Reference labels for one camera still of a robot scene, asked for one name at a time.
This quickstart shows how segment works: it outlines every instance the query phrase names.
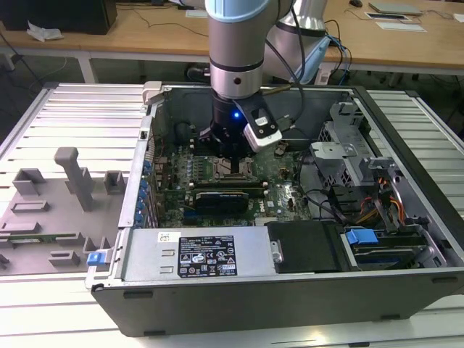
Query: power cable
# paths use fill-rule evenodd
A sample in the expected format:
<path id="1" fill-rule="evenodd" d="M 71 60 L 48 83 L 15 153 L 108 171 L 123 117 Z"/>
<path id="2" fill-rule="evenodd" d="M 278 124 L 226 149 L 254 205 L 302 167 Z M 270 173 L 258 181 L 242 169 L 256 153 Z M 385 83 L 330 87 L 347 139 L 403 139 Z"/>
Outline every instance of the power cable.
<path id="1" fill-rule="evenodd" d="M 151 27 L 154 27 L 156 25 L 177 25 L 179 27 L 182 27 L 184 29 L 187 29 L 188 31 L 191 31 L 192 33 L 194 34 L 197 34 L 197 35 L 200 35 L 200 36 L 204 36 L 205 38 L 209 37 L 208 35 L 206 34 L 203 34 L 203 33 L 199 33 L 193 29 L 190 29 L 189 27 L 186 27 L 185 25 L 182 25 L 182 24 L 179 24 L 179 23 L 153 23 L 151 24 L 146 18 L 144 18 L 140 13 L 137 12 L 136 9 L 131 9 L 132 11 L 134 11 L 139 17 L 141 20 L 143 20 L 145 23 L 146 23 L 146 26 L 148 27 L 148 29 L 150 29 Z"/>

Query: laptop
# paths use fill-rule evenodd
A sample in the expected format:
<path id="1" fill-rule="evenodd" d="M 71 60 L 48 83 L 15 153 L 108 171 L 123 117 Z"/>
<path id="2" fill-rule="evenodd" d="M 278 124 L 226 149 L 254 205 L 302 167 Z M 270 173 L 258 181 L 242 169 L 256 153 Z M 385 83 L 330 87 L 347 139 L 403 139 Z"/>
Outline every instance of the laptop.
<path id="1" fill-rule="evenodd" d="M 422 15 L 422 12 L 419 9 L 406 4 L 393 4 L 389 2 L 373 1 L 369 3 L 369 6 L 375 9 L 378 13 L 395 13 L 400 15 L 413 16 Z"/>

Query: side panel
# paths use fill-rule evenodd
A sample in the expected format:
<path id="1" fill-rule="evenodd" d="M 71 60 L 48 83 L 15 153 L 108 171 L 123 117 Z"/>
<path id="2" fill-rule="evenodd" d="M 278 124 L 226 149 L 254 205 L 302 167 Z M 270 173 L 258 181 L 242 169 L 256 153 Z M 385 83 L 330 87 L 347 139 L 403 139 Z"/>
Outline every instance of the side panel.
<path id="1" fill-rule="evenodd" d="M 462 273 L 436 273 L 157 288 L 95 286 L 92 295 L 123 334 L 137 337 L 404 319 L 463 285 Z"/>

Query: wire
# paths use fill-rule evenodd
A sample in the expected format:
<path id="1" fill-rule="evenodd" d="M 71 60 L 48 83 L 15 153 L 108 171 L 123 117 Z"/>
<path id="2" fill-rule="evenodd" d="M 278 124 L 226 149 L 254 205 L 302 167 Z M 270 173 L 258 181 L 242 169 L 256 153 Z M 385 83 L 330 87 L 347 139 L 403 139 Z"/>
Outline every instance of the wire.
<path id="1" fill-rule="evenodd" d="M 186 27 L 185 25 L 182 25 L 182 24 L 179 24 L 179 23 L 153 23 L 153 24 L 150 24 L 150 22 L 148 20 L 146 20 L 144 17 L 142 17 L 142 15 L 140 13 L 137 12 L 136 9 L 131 9 L 132 11 L 134 11 L 139 17 L 141 20 L 143 20 L 145 23 L 146 23 L 146 26 L 148 27 L 148 29 L 150 29 L 151 27 L 154 27 L 156 25 L 177 25 L 179 27 L 182 27 L 184 29 L 187 29 L 188 31 L 191 31 L 192 33 L 194 34 L 197 34 L 197 35 L 200 35 L 200 36 L 204 36 L 205 38 L 209 37 L 208 35 L 206 34 L 203 34 L 203 33 L 199 33 L 193 29 L 190 29 L 189 27 Z"/>
<path id="2" fill-rule="evenodd" d="M 341 41 L 341 36 L 340 36 L 340 25 L 339 25 L 339 23 L 338 23 L 336 20 L 327 20 L 327 21 L 325 21 L 324 23 L 327 24 L 327 23 L 332 23 L 332 22 L 335 23 L 335 25 L 336 25 L 336 30 L 337 30 L 337 33 L 339 34 L 339 35 L 337 36 L 337 38 Z"/>
<path id="3" fill-rule="evenodd" d="M 356 224 L 359 223 L 364 223 L 365 221 L 369 220 L 372 218 L 374 215 L 377 215 L 378 211 L 376 208 L 372 209 L 370 212 L 368 212 L 366 215 L 362 216 L 359 220 L 356 221 Z"/>
<path id="4" fill-rule="evenodd" d="M 299 26 L 299 22 L 298 22 L 298 17 L 297 17 L 297 14 L 294 10 L 294 8 L 292 7 L 291 8 L 291 16 L 293 17 L 293 20 L 295 21 L 295 25 L 297 27 L 297 31 L 298 31 L 298 41 L 299 41 L 299 49 L 301 51 L 301 55 L 302 55 L 302 70 L 299 74 L 299 77 L 298 77 L 298 82 L 301 82 L 303 77 L 305 76 L 305 70 L 306 70 L 306 54 L 305 54 L 305 46 L 303 45 L 303 37 L 302 37 L 302 29 L 300 28 Z"/>
<path id="5" fill-rule="evenodd" d="M 277 0 L 277 17 L 275 18 L 275 23 L 277 23 L 281 18 L 282 4 L 281 0 Z"/>
<path id="6" fill-rule="evenodd" d="M 450 14 L 450 13 L 446 13 L 446 12 L 440 12 L 440 11 L 436 11 L 435 9 L 427 9 L 426 11 L 422 11 L 423 15 L 429 13 L 429 12 L 433 12 L 433 13 L 436 13 L 438 14 L 441 18 L 444 18 L 446 20 L 453 20 L 454 17 Z"/>
<path id="7" fill-rule="evenodd" d="M 361 202 L 361 213 L 362 214 L 364 212 L 364 204 L 367 202 L 367 201 L 370 201 L 372 199 L 372 197 L 365 197 L 363 199 L 363 201 Z"/>
<path id="8" fill-rule="evenodd" d="M 357 17 L 357 18 L 360 19 L 360 20 L 372 20 L 372 18 L 362 18 L 362 17 L 358 16 L 357 13 L 356 13 L 356 12 L 353 12 L 350 8 L 345 9 L 345 10 L 343 11 L 343 13 L 346 13 L 346 12 L 349 12 L 349 13 L 353 14 L 355 17 Z"/>
<path id="9" fill-rule="evenodd" d="M 344 46 L 342 46 L 341 41 L 338 40 L 338 39 L 336 39 L 336 38 L 334 38 L 333 36 L 331 36 L 331 35 L 329 35 L 329 34 L 327 34 L 327 37 L 329 37 L 329 38 L 339 47 L 339 50 L 341 51 L 341 54 L 342 54 L 342 58 L 343 58 L 343 54 L 344 54 L 344 56 L 347 58 L 347 50 L 345 49 Z M 337 71 L 337 70 L 340 68 L 340 64 L 336 67 L 336 69 L 334 70 L 334 72 Z M 346 66 L 345 66 L 345 71 L 344 71 L 344 74 L 343 74 L 343 76 L 341 77 L 341 79 L 340 79 L 340 81 L 339 81 L 339 85 L 341 85 L 341 84 L 343 83 L 344 79 L 345 79 L 346 76 L 347 76 L 348 65 L 349 65 L 349 64 L 348 64 L 348 60 L 347 60 L 347 64 L 346 64 Z"/>
<path id="10" fill-rule="evenodd" d="M 32 76 L 37 80 L 37 82 L 41 85 L 42 85 L 42 82 L 38 79 L 37 75 L 33 72 L 33 70 L 29 67 L 28 63 L 26 63 L 26 61 L 24 60 L 23 56 L 19 53 L 17 53 L 16 49 L 8 42 L 8 40 L 4 37 L 3 33 L 0 31 L 0 36 L 1 38 L 3 39 L 3 41 L 5 41 L 5 43 L 8 45 L 8 47 L 14 52 L 14 54 L 16 54 L 21 62 L 24 64 L 24 66 L 27 67 L 27 69 L 29 70 L 29 72 L 32 74 Z"/>
<path id="11" fill-rule="evenodd" d="M 274 52 L 274 54 L 277 56 L 277 58 L 280 59 L 282 62 L 283 66 L 286 68 L 287 72 L 290 74 L 291 78 L 294 80 L 294 84 L 298 87 L 299 94 L 301 96 L 301 105 L 299 108 L 299 111 L 297 115 L 292 119 L 292 122 L 295 123 L 303 114 L 305 107 L 306 107 L 306 100 L 305 100 L 305 92 L 303 91 L 303 87 L 301 83 L 298 81 L 297 76 L 293 72 L 293 70 L 290 68 L 289 63 L 285 60 L 285 58 L 282 57 L 282 55 L 278 52 L 277 48 L 272 45 L 271 42 L 269 42 L 268 39 L 266 39 L 266 44 L 269 46 L 269 48 Z"/>
<path id="12" fill-rule="evenodd" d="M 307 136 L 307 134 L 301 128 L 295 127 L 294 125 L 292 125 L 289 129 L 284 130 L 282 133 L 289 132 L 289 131 L 291 131 L 293 129 L 298 131 L 300 134 L 302 134 L 306 140 L 310 139 L 310 137 Z"/>
<path id="13" fill-rule="evenodd" d="M 306 196 L 308 201 L 313 203 L 315 206 L 319 207 L 319 209 L 324 209 L 326 212 L 331 214 L 334 218 L 337 218 L 337 216 L 335 215 L 335 213 L 334 213 L 334 211 L 332 209 L 324 207 L 322 203 L 319 203 L 319 202 L 315 201 L 314 199 L 312 199 L 311 197 L 309 197 L 308 194 L 311 193 L 311 192 L 321 192 L 322 193 L 323 190 L 320 190 L 319 188 L 314 188 L 312 190 L 306 191 L 304 193 L 304 195 Z"/>
<path id="14" fill-rule="evenodd" d="M 399 221 L 401 222 L 401 224 L 404 224 L 404 218 L 402 216 L 402 210 L 401 210 L 401 207 L 399 206 L 398 202 L 395 201 L 395 200 L 390 200 L 390 203 L 393 203 L 397 209 L 398 209 L 398 218 L 399 218 Z"/>
<path id="15" fill-rule="evenodd" d="M 330 202 L 328 201 L 328 199 L 326 199 L 325 201 L 322 201 L 322 202 L 320 203 L 320 207 L 319 207 L 319 220 L 322 219 L 322 206 L 323 206 L 324 203 L 329 203 L 329 205 L 330 205 Z"/>
<path id="16" fill-rule="evenodd" d="M 59 67 L 58 69 L 56 70 L 53 70 L 52 72 L 49 72 L 48 74 L 45 74 L 44 76 L 40 77 L 38 79 L 38 81 L 42 81 L 44 78 L 50 76 L 50 75 L 53 75 L 54 73 L 58 73 L 59 71 L 63 70 L 65 67 L 66 67 L 66 64 L 67 64 L 67 57 L 65 57 L 65 62 L 63 63 L 63 66 Z M 31 83 L 31 85 L 29 86 L 28 88 L 28 91 L 29 92 L 33 92 L 31 91 L 32 87 L 34 87 L 34 85 L 38 82 L 38 81 L 34 81 Z"/>

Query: white paper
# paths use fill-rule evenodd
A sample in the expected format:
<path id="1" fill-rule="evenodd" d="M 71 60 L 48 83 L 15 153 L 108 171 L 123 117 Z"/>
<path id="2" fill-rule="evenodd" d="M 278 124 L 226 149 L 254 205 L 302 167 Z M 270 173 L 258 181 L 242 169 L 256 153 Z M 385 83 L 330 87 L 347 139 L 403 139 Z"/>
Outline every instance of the white paper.
<path id="1" fill-rule="evenodd" d="M 385 23 L 376 22 L 376 24 L 384 30 L 403 30 L 403 31 L 418 31 L 426 33 L 427 30 L 417 24 L 402 24 L 402 23 Z"/>
<path id="2" fill-rule="evenodd" d="M 208 18 L 208 12 L 203 9 L 188 9 L 186 11 L 186 17 Z"/>
<path id="3" fill-rule="evenodd" d="M 29 29 L 27 33 L 34 39 L 41 42 L 45 42 L 45 40 L 58 40 L 59 38 L 64 38 L 59 29 L 44 29 L 32 24 L 31 22 L 28 22 L 28 24 Z"/>
<path id="4" fill-rule="evenodd" d="M 464 22 L 464 14 L 454 13 L 453 16 L 455 16 L 455 19 L 456 19 L 459 23 L 463 23 L 463 22 Z"/>

